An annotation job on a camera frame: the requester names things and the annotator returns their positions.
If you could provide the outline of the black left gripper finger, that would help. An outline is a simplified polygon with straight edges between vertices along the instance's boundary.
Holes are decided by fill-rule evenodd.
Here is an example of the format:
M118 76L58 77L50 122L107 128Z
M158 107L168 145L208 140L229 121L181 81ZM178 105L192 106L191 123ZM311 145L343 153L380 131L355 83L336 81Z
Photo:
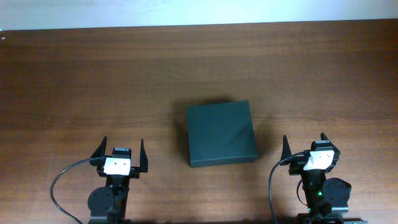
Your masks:
M102 165L104 164L106 160L105 156L105 150L106 150L106 143L107 143L107 137L105 136L100 143L100 145L97 147L97 149L92 153L90 157L90 164L91 165Z
M147 154L144 148L144 140L141 139L141 145L140 145L140 158L139 158L139 172L140 173L146 173L148 172L148 158Z

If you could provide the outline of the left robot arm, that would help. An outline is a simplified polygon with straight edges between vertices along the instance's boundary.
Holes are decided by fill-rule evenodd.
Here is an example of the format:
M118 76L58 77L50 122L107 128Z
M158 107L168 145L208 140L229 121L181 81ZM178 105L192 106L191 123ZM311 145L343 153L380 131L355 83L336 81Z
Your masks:
M148 172L148 158L141 140L139 165L131 164L132 150L126 147L115 147L106 155L107 137L104 137L98 148L90 157L90 164L96 167L100 177L106 179L105 186L90 193L88 208L90 223L122 224L132 223L126 218L129 183L138 179L141 173Z

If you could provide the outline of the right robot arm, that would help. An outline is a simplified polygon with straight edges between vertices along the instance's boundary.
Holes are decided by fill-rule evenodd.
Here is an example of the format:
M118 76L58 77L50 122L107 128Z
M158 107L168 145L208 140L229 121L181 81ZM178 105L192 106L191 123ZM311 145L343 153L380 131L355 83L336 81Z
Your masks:
M297 215L298 223L366 223L360 218L345 219L352 186L339 178L326 178L340 158L340 150L325 133L311 143L310 149L292 154L283 137L280 166L288 166L290 175L299 175L298 186L305 194L307 213Z

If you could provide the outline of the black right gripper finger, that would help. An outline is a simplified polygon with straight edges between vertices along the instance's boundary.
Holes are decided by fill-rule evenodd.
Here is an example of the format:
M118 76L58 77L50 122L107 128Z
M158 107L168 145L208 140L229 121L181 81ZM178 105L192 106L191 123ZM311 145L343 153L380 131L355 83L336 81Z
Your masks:
M290 149L290 145L287 139L287 136L283 136L283 141L282 141L282 154L280 157L280 165L281 166L287 166L291 163L292 161L292 152Z
M327 138L325 133L321 133L320 134L321 140L325 141L325 146L326 147L331 147L332 150L334 151L334 155L333 155L333 162L337 162L338 159L340 158L340 150Z

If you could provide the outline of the black gift box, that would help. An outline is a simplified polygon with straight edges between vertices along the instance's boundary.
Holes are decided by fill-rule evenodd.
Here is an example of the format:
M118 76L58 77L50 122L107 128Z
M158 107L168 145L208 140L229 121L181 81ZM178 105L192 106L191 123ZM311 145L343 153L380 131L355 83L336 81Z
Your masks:
M186 116L192 168L258 159L248 100L189 106Z

